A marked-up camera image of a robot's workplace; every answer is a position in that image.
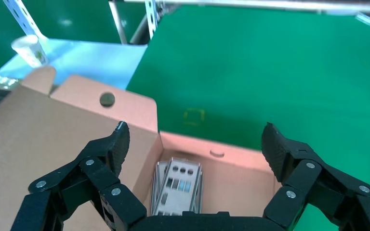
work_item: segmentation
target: cardboard flap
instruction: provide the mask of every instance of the cardboard flap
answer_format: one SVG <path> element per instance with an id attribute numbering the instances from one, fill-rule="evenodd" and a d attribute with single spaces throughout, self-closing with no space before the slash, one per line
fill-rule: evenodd
<path id="1" fill-rule="evenodd" d="M 104 93 L 114 95 L 115 103 L 111 107 L 103 107 L 100 104 L 100 97 Z M 56 89 L 51 98 L 117 121 L 123 120 L 137 127 L 158 132 L 157 104 L 153 99 L 142 95 L 72 75 Z"/>
<path id="2" fill-rule="evenodd" d="M 37 92 L 49 95 L 56 76 L 56 69 L 52 66 L 43 66 L 33 70 L 22 81 L 22 85 Z"/>
<path id="3" fill-rule="evenodd" d="M 201 155 L 208 159 L 220 160 L 221 162 L 240 167 L 257 169 L 273 175 L 269 163 L 260 151 L 164 131 L 161 131 L 160 135 L 164 149 Z"/>

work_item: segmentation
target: paper cup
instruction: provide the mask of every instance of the paper cup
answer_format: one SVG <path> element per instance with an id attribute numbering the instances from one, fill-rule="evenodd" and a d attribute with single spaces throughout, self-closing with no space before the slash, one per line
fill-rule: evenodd
<path id="1" fill-rule="evenodd" d="M 31 67 L 46 65 L 49 60 L 36 35 L 26 35 L 12 42 L 14 49 Z"/>

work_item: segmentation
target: metal screw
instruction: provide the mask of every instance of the metal screw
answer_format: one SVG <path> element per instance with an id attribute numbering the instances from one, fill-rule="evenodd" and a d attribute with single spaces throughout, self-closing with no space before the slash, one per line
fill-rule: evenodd
<path id="1" fill-rule="evenodd" d="M 43 186 L 45 186 L 46 185 L 46 182 L 44 181 L 44 180 L 42 180 L 42 181 L 39 181 L 37 184 L 36 184 L 36 188 L 41 188 L 41 187 L 43 187 Z"/>
<path id="2" fill-rule="evenodd" d="M 307 163 L 306 165 L 307 165 L 307 167 L 309 167 L 309 168 L 315 168 L 315 167 L 316 167 L 313 163 Z"/>
<path id="3" fill-rule="evenodd" d="M 361 185 L 359 189 L 361 189 L 361 191 L 366 192 L 366 193 L 370 192 L 370 189 L 368 187 L 365 187 L 364 185 Z"/>
<path id="4" fill-rule="evenodd" d="M 86 161 L 86 165 L 92 165 L 92 164 L 94 164 L 94 160 L 88 160 L 88 161 Z"/>
<path id="5" fill-rule="evenodd" d="M 118 194 L 120 194 L 120 192 L 121 192 L 121 189 L 115 188 L 111 190 L 111 195 L 117 196 Z"/>
<path id="6" fill-rule="evenodd" d="M 296 194 L 295 194 L 293 191 L 287 191 L 287 192 L 286 192 L 286 195 L 287 195 L 289 198 L 296 198 Z"/>

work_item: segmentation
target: circular hole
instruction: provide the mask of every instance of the circular hole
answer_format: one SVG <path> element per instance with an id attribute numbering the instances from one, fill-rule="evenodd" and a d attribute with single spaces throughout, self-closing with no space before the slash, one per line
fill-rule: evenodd
<path id="1" fill-rule="evenodd" d="M 100 104 L 103 107 L 111 107 L 112 105 L 114 105 L 115 102 L 116 102 L 116 98 L 110 92 L 106 92 L 102 94 L 100 97 Z"/>
<path id="2" fill-rule="evenodd" d="M 217 150 L 211 150 L 209 153 L 211 154 L 211 156 L 214 156 L 216 158 L 222 158 L 222 157 L 225 156 L 224 152 L 220 152 L 220 151 L 217 151 Z"/>

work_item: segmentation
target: metal pole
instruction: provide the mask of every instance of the metal pole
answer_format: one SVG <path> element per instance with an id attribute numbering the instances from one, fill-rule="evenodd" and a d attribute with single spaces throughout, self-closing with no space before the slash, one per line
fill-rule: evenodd
<path id="1" fill-rule="evenodd" d="M 147 0 L 125 0 L 144 2 Z M 293 11 L 349 11 L 370 13 L 370 1 L 334 1 L 334 0 L 156 0 L 157 2 L 177 4 L 206 4 L 219 6 L 237 6 L 268 8 Z"/>
<path id="2" fill-rule="evenodd" d="M 114 23 L 116 24 L 117 31 L 119 33 L 120 41 L 122 44 L 127 44 L 127 37 L 125 37 L 124 27 L 122 26 L 119 11 L 115 0 L 109 0 L 111 14 L 113 15 Z"/>
<path id="3" fill-rule="evenodd" d="M 144 15 L 143 19 L 141 20 L 140 24 L 138 25 L 137 29 L 135 30 L 134 34 L 130 39 L 130 44 L 139 44 L 141 36 L 143 32 L 147 28 L 147 15 Z"/>

